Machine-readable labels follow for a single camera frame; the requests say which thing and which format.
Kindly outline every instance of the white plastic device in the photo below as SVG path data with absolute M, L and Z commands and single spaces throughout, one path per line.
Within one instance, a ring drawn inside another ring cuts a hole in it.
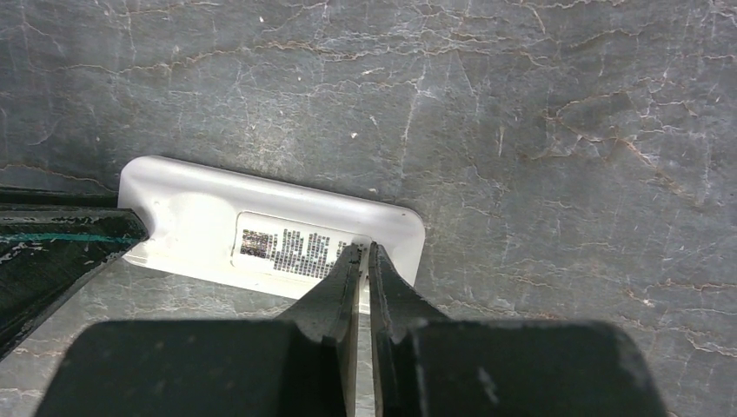
M 425 242 L 422 219 L 407 208 L 160 156 L 123 168 L 118 207 L 133 209 L 150 234 L 126 261 L 292 299 L 352 243 L 367 249 L 364 276 L 379 242 L 414 285 Z M 367 313 L 367 287 L 360 303 Z

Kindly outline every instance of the gray marble surface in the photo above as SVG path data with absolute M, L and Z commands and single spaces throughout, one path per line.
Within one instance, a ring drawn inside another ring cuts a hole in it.
M 734 45 L 734 0 L 8 0 L 0 183 L 157 154 L 401 204 L 449 314 L 612 321 L 673 416 L 735 416 Z M 0 414 L 93 321 L 288 305 L 117 263 L 0 364 Z

